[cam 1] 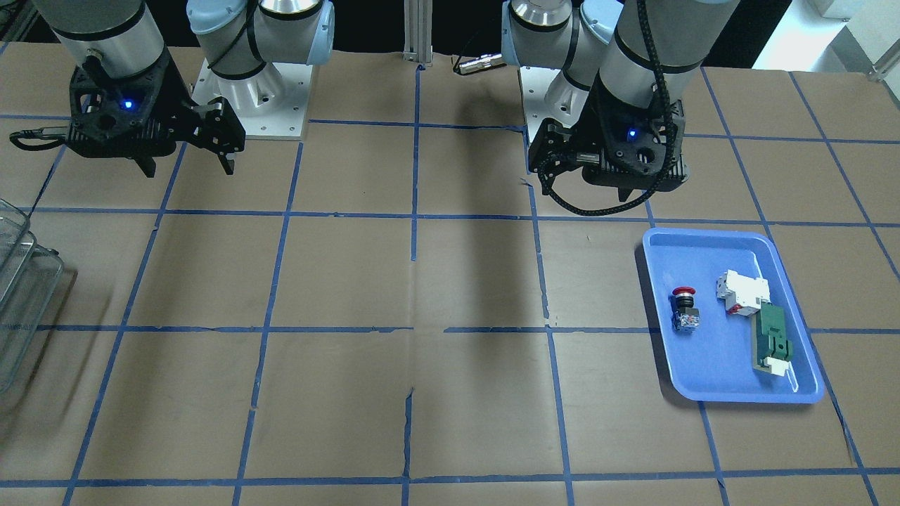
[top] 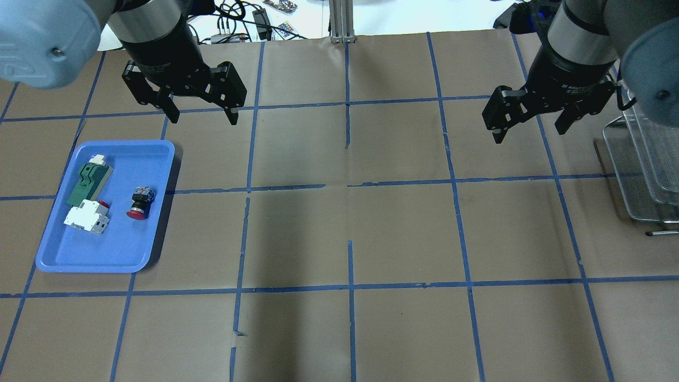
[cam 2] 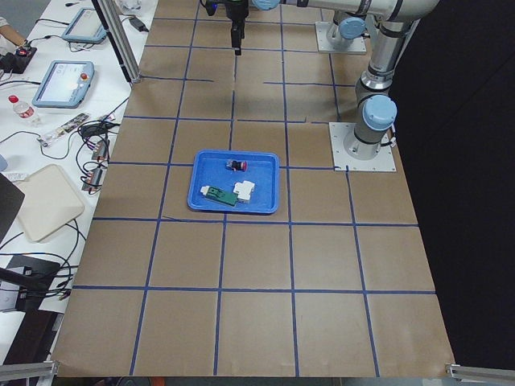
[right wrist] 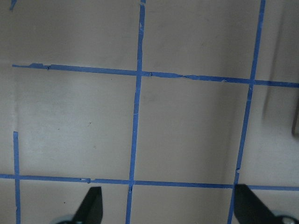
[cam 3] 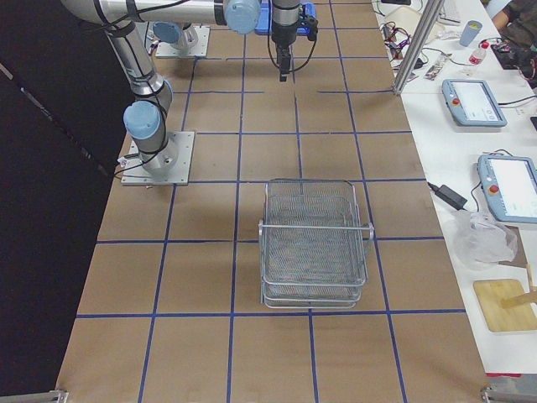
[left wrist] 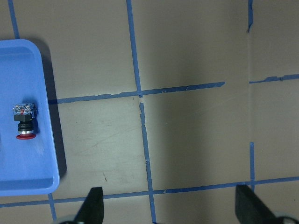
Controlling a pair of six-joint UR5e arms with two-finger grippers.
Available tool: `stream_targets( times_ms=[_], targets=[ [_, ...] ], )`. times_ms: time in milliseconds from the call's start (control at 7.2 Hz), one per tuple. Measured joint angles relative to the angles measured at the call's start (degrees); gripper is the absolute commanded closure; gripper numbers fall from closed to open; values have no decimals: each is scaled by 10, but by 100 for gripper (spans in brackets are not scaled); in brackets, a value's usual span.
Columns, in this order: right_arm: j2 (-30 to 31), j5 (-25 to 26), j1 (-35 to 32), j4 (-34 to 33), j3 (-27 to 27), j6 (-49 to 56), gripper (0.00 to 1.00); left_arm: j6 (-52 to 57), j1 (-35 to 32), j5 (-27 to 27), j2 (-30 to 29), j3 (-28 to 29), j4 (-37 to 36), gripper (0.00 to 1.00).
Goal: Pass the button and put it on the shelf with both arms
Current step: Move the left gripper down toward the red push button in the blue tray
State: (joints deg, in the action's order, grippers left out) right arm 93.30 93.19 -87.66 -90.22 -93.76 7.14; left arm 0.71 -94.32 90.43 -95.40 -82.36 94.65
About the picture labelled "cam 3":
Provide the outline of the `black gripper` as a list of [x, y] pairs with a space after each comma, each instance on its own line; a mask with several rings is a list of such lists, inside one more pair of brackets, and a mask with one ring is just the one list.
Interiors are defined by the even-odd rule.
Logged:
[[287, 81], [291, 62], [290, 46], [296, 41], [297, 22], [280, 24], [272, 19], [271, 23], [271, 39], [276, 46], [279, 63], [279, 80]]

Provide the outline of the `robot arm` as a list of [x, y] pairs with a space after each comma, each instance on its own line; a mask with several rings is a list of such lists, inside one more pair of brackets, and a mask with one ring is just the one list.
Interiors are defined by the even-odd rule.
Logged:
[[[291, 45], [296, 41], [298, 31], [303, 29], [309, 41], [317, 41], [318, 21], [309, 15], [305, 5], [298, 1], [268, 1], [267, 47], [269, 58], [279, 71], [279, 80], [285, 82], [287, 75], [295, 70], [291, 67]], [[224, 18], [224, 24], [239, 34], [253, 32], [262, 15], [260, 1], [229, 1], [221, 4], [216, 16]], [[161, 42], [186, 54], [198, 42], [196, 28], [187, 23], [158, 21], [153, 32]]]
[[136, 23], [204, 23], [252, 32], [259, 1], [64, 1], [85, 23], [103, 29], [129, 81], [135, 103], [123, 114], [126, 130], [138, 147], [141, 168], [162, 176], [177, 164], [178, 151], [167, 134], [171, 85], [155, 70]]

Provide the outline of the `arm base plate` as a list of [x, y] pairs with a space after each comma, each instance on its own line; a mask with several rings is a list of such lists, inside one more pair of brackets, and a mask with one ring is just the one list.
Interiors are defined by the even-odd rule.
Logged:
[[154, 27], [159, 39], [155, 55], [161, 59], [204, 58], [208, 51], [210, 28], [191, 25], [186, 29], [178, 25]]
[[187, 186], [195, 143], [195, 133], [168, 132], [166, 147], [147, 164], [142, 165], [138, 146], [132, 140], [124, 172], [120, 173], [124, 186]]

